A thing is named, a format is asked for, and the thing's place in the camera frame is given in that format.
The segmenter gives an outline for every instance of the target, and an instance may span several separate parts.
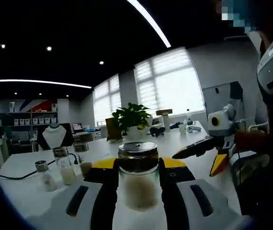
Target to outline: window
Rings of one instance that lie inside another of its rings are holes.
[[[159,109],[173,109],[172,115],[205,110],[198,77],[184,47],[137,64],[135,78],[138,101],[153,116]]]
[[[105,125],[106,118],[112,117],[112,113],[121,107],[118,75],[95,87],[93,99],[95,124],[97,126]]]

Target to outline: potted plant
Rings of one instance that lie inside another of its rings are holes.
[[[112,113],[116,122],[115,126],[122,130],[128,139],[141,138],[140,130],[148,126],[147,119],[151,117],[146,112],[149,109],[142,104],[128,103],[128,108],[117,109]]]

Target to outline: person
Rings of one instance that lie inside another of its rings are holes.
[[[262,39],[260,59],[268,49],[272,48],[273,0],[215,0],[214,2],[218,14],[233,12],[241,21],[244,20],[245,26],[248,26],[245,30],[252,29],[259,34]],[[235,148],[239,152],[252,150],[270,156],[268,166],[256,172],[257,179],[245,190],[256,203],[256,210],[251,211],[251,214],[254,215],[260,229],[264,229],[273,228],[273,93],[269,94],[260,83],[259,88],[267,107],[268,133],[238,131],[235,134]]]

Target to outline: green leaves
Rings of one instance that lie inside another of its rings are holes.
[[[147,125],[146,118],[151,116],[145,111],[147,109],[149,108],[142,104],[128,103],[128,108],[117,109],[112,115],[118,122],[116,126],[126,132],[129,127]]]

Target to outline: white cup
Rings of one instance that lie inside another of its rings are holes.
[[[186,135],[186,124],[179,125],[179,131],[181,135]]]

